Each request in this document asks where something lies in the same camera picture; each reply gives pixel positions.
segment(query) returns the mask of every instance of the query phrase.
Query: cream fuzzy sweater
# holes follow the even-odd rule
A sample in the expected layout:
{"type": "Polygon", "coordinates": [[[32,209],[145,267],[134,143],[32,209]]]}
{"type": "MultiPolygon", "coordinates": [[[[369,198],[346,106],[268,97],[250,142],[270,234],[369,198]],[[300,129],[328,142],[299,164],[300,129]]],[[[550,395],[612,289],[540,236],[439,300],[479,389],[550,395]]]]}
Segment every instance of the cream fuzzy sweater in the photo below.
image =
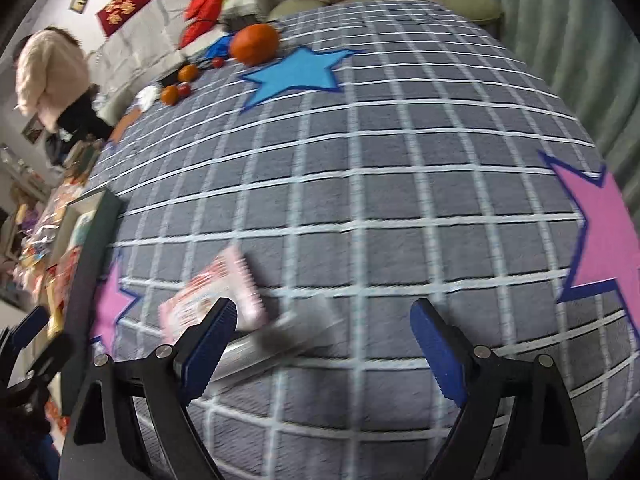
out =
{"type": "Polygon", "coordinates": [[[82,49],[53,30],[43,30],[27,42],[15,78],[18,108],[25,116],[37,114],[50,132],[69,105],[90,85],[89,67],[82,49]]]}

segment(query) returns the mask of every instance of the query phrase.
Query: pink star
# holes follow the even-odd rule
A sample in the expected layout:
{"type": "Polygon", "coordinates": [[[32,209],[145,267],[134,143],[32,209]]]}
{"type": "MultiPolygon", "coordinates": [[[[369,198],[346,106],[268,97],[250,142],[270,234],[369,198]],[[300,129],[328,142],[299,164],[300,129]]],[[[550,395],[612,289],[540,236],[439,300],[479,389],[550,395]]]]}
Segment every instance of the pink star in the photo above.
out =
{"type": "Polygon", "coordinates": [[[615,290],[636,335],[640,322],[640,246],[620,190],[603,165],[591,178],[543,154],[584,216],[584,227],[558,303],[615,290]]]}
{"type": "Polygon", "coordinates": [[[120,288],[120,256],[111,264],[107,281],[98,285],[94,297],[95,321],[92,340],[102,340],[107,353],[113,354],[116,325],[139,297],[120,288]]]}

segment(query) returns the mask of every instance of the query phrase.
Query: metal bolt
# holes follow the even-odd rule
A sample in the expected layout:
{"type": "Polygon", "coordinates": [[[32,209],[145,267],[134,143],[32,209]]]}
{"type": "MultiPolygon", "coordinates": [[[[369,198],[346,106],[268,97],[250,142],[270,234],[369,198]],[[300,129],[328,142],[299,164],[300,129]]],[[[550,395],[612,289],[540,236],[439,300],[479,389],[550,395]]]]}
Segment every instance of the metal bolt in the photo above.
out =
{"type": "Polygon", "coordinates": [[[474,348],[474,354],[476,354],[476,357],[480,359],[487,359],[491,356],[491,350],[486,346],[476,346],[474,348]]]}
{"type": "Polygon", "coordinates": [[[162,345],[156,348],[156,357],[162,359],[164,357],[169,357],[171,352],[174,351],[174,347],[171,345],[162,345]]]}
{"type": "Polygon", "coordinates": [[[554,360],[550,355],[542,354],[538,356],[538,362],[545,368],[551,368],[554,365],[554,360]]]}
{"type": "Polygon", "coordinates": [[[94,359],[94,365],[98,367],[104,366],[107,362],[109,362],[109,356],[107,354],[97,355],[94,359]]]}

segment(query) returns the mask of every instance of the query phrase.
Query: star cutout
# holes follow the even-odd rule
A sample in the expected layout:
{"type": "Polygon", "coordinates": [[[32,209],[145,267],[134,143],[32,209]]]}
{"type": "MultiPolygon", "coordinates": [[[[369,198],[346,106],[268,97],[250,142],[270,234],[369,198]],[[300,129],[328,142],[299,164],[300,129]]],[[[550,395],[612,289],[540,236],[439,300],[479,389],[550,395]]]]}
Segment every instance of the star cutout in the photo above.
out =
{"type": "Polygon", "coordinates": [[[558,303],[615,290],[632,322],[640,323],[640,246],[613,176],[596,178],[541,153],[584,216],[584,226],[558,303]]]}
{"type": "Polygon", "coordinates": [[[300,46],[284,59],[244,74],[241,78],[258,83],[258,89],[246,102],[243,111],[289,89],[340,92],[332,67],[358,52],[350,48],[315,52],[307,46],[300,46]]]}
{"type": "Polygon", "coordinates": [[[98,285],[94,297],[92,342],[101,340],[109,354],[113,354],[117,323],[140,298],[120,288],[120,259],[120,256],[117,256],[111,264],[107,281],[98,285]]]}

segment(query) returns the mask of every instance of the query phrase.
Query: large orange ball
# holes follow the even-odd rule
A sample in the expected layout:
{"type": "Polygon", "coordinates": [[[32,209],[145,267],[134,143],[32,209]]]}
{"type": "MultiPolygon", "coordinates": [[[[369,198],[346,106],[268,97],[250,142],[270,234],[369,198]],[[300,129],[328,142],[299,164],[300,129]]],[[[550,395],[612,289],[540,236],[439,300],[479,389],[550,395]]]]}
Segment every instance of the large orange ball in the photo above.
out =
{"type": "Polygon", "coordinates": [[[249,25],[231,40],[229,53],[240,63],[255,66],[273,59],[278,51],[280,35],[267,23],[249,25]]]}
{"type": "Polygon", "coordinates": [[[195,65],[187,65],[183,66],[178,72],[178,81],[181,83],[188,83],[190,81],[194,81],[199,74],[198,67],[195,65]]]}
{"type": "Polygon", "coordinates": [[[173,106],[180,100],[180,92],[176,85],[167,86],[160,94],[160,100],[167,106],[173,106]]]}

